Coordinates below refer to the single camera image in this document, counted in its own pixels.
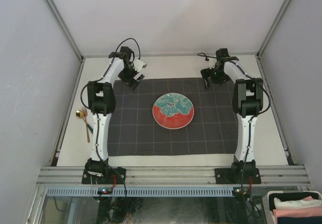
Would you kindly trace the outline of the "dark grey checked cloth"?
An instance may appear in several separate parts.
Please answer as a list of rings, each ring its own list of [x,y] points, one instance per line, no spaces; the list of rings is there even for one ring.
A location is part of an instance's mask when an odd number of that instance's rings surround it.
[[[114,84],[116,109],[109,125],[111,156],[178,156],[233,154],[237,146],[237,117],[232,109],[233,82],[204,88],[201,78],[143,80],[132,90]],[[193,103],[190,124],[170,130],[152,115],[154,102],[166,93],[179,93]]]

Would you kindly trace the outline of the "red and teal plate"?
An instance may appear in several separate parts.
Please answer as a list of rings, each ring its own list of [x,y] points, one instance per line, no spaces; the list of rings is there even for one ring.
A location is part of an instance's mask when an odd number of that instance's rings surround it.
[[[160,96],[152,107],[156,123],[170,130],[186,127],[193,120],[194,114],[192,101],[179,93],[166,93]]]

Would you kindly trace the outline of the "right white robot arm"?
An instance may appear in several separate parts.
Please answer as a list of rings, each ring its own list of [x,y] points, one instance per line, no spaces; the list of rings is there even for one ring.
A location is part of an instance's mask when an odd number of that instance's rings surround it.
[[[261,78],[250,76],[238,63],[236,56],[230,56],[228,49],[221,48],[215,56],[200,52],[197,55],[209,62],[209,67],[200,71],[205,89],[210,87],[209,80],[222,85],[228,81],[234,83],[232,109],[237,116],[237,149],[231,165],[231,177],[237,183],[243,183],[249,177],[250,169],[256,168],[254,154],[254,135],[257,118],[269,108],[263,110],[264,95],[267,93]]]

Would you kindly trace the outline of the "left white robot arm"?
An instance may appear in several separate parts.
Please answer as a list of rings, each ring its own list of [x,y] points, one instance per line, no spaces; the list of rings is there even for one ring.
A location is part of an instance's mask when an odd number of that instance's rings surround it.
[[[93,179],[100,184],[110,179],[110,171],[104,167],[109,166],[108,129],[116,109],[114,83],[119,78],[135,90],[144,79],[144,75],[138,75],[139,71],[145,67],[146,63],[140,58],[136,59],[132,49],[122,46],[109,55],[108,66],[101,77],[89,81],[85,86],[88,97],[86,108],[92,113],[94,121],[92,152],[86,163],[86,169],[93,172]]]

